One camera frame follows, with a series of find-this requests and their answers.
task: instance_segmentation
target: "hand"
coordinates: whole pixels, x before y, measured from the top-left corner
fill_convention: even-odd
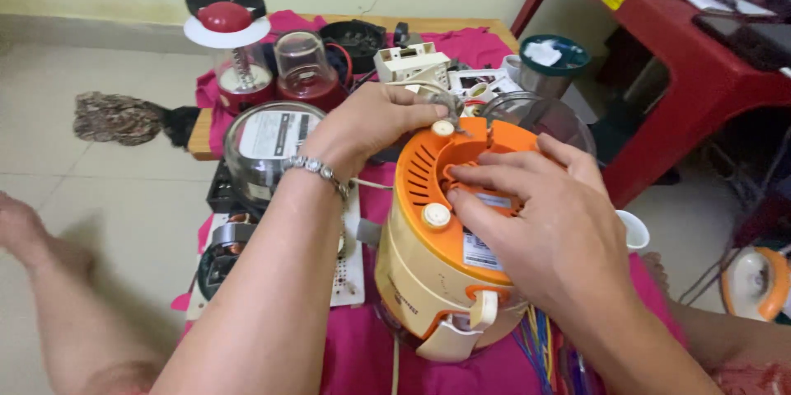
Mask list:
[[[320,158],[336,176],[348,179],[405,132],[447,115],[445,106],[419,104],[419,97],[403,87],[367,82],[321,121],[300,154]]]
[[[448,199],[460,221],[491,248],[519,291],[552,318],[580,304],[634,296],[626,230],[607,198],[596,160],[549,135],[541,152],[481,154],[480,166],[455,167],[460,181],[519,196],[508,218],[460,189]]]

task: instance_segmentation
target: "orange appliance top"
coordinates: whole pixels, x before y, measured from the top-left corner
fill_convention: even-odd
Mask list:
[[[475,261],[465,261],[465,234],[455,215],[451,216],[450,223],[436,229],[423,221],[422,211],[429,203],[441,203],[451,209],[445,193],[459,186],[478,194],[501,214],[515,216],[524,205],[518,198],[460,184],[449,175],[448,169],[462,164],[474,166],[482,152],[538,150],[537,137],[523,128],[499,120],[493,121],[491,127],[487,128],[487,120],[483,117],[463,117],[460,127],[468,134],[454,132],[449,136],[440,136],[431,129],[425,129],[410,139],[396,164],[396,207],[400,208],[423,245],[444,262],[473,278],[510,286],[513,285],[511,280],[502,271],[473,265]]]

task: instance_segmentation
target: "tiled floor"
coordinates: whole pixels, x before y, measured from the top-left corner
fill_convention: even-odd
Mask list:
[[[165,346],[183,315],[169,309],[194,273],[195,231],[215,162],[194,161],[159,135],[139,147],[74,137],[74,96],[123,93],[167,107],[193,103],[209,59],[22,45],[0,56],[0,189],[33,205],[53,233],[99,258],[98,286]],[[651,231],[677,296],[721,253],[737,206],[695,170],[676,187],[654,187],[628,208]],[[716,288],[698,306],[721,311]],[[0,393],[50,393],[22,269],[0,252]]]

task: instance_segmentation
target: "knee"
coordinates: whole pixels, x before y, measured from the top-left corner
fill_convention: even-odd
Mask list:
[[[148,393],[162,370],[161,364],[129,361],[96,372],[85,384],[84,395],[138,395]]]

